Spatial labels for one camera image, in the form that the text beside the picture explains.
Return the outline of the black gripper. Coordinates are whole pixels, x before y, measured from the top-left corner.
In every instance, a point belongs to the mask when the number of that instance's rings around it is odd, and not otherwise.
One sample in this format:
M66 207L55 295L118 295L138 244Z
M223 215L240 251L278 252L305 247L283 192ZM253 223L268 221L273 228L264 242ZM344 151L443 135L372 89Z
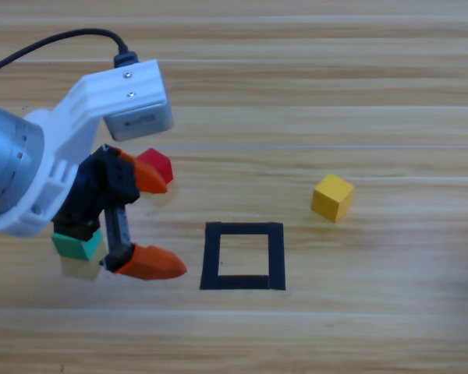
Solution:
M58 254L90 260L102 240L99 217L104 214L108 254L100 264L107 271L144 281L185 274L186 265L175 253L132 243L126 205L140 197L139 191L164 194L168 187L153 166L112 146L99 147L78 167L66 200L52 219L51 239Z

